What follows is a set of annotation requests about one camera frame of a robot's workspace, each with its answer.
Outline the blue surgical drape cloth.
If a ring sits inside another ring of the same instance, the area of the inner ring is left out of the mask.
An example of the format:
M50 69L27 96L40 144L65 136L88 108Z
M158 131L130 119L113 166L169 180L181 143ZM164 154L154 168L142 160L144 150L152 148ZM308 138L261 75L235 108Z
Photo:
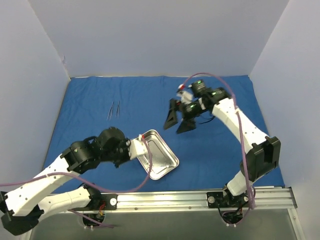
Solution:
M137 159L118 168L102 162L83 178L114 191L136 187L143 192L222 188L239 171L242 160L241 145L228 128L219 119L206 122L208 113L197 118L195 130L176 134L176 126L163 128L169 101L183 82L182 77L168 76L73 78L66 89L44 166L73 142L97 136L109 127L119 128L130 139L156 130L179 159L178 167L159 180L147 179ZM112 118L107 120L112 102Z

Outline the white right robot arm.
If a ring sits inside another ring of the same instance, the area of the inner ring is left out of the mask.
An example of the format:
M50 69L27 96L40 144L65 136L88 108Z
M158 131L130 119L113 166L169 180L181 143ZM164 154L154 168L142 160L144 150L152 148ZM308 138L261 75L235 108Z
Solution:
M194 130L196 118L209 112L230 130L241 145L240 170L226 184L227 190L222 193L223 203L232 207L240 201L243 193L253 199L252 185L279 165L280 140L260 130L237 106L235 95L222 87L193 87L188 92L181 84L177 96L180 100L171 103L173 112L181 112L182 115L177 134Z

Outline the steel tweezers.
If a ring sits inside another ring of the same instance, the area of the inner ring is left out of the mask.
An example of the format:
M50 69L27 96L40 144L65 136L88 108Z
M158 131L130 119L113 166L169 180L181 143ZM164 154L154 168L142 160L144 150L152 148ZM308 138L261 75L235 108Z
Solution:
M108 111L107 114L107 120L110 121L112 119L112 115L113 115L113 109L114 109L114 102L112 102L110 109Z
M117 103L117 108L116 108L116 117L119 118L120 116L120 101Z

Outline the stainless steel instrument tray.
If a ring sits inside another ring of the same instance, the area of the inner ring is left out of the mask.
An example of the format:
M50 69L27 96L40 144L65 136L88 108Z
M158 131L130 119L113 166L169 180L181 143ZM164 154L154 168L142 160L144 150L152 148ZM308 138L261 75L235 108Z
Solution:
M152 156L152 168L149 175L152 180L159 180L178 167L180 163L178 157L156 130L150 129L142 136Z

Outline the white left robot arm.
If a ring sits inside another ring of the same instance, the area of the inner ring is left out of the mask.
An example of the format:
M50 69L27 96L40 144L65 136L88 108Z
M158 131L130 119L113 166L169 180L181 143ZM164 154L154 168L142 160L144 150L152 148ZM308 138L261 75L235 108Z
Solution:
M1 222L14 236L32 230L40 221L73 209L113 209L116 197L103 199L104 188L86 180L73 191L54 194L54 190L72 179L108 162L115 167L138 159L147 178L159 180L179 165L179 160L156 130L148 130L134 139L109 127L98 136L73 142L48 167L15 189L0 194Z

